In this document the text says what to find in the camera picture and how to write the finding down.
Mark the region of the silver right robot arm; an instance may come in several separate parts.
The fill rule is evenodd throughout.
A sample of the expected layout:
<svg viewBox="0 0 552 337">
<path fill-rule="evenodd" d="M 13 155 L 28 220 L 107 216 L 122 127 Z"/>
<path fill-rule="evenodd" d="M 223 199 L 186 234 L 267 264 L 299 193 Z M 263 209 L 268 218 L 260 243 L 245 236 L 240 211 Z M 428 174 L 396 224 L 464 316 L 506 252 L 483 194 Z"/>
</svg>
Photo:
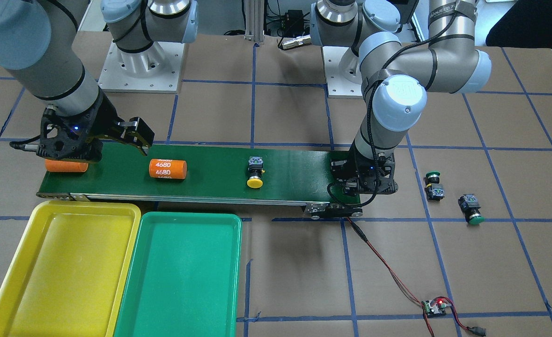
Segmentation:
<svg viewBox="0 0 552 337">
<path fill-rule="evenodd" d="M 148 154 L 153 130 L 140 117 L 123 120 L 73 51 L 88 4 L 0 0 L 0 66 L 46 105 L 40 134 L 12 148 L 94 163 L 102 160 L 103 140 L 113 140 Z M 167 72 L 162 42 L 190 44 L 197 36 L 196 0 L 103 0 L 100 7 L 128 82 Z"/>
</svg>

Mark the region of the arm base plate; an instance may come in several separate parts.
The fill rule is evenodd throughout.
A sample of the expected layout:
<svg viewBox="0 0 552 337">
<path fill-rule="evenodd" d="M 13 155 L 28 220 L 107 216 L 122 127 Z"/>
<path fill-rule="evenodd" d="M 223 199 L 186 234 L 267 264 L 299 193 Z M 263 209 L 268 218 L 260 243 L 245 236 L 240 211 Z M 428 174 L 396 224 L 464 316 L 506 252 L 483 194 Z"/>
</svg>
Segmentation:
<svg viewBox="0 0 552 337">
<path fill-rule="evenodd" d="M 322 47 L 328 98 L 361 99 L 359 57 L 350 47 Z"/>
<path fill-rule="evenodd" d="M 98 85 L 107 93 L 176 94 L 186 47 L 156 41 L 146 51 L 126 53 L 111 43 Z"/>
</svg>

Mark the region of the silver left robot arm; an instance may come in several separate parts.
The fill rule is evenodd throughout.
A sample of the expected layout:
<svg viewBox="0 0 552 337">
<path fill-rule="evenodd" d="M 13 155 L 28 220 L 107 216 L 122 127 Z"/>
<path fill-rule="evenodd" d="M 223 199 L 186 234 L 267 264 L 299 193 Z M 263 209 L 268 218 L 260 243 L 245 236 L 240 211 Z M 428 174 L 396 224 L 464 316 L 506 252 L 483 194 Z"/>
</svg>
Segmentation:
<svg viewBox="0 0 552 337">
<path fill-rule="evenodd" d="M 419 121 L 428 92 L 473 93 L 492 63 L 475 48 L 474 0 L 429 2 L 428 39 L 402 45 L 398 9 L 387 0 L 319 0 L 310 36 L 320 46 L 348 47 L 358 58 L 367 113 L 348 157 L 333 162 L 334 186 L 345 195 L 392 194 L 393 152 Z"/>
</svg>

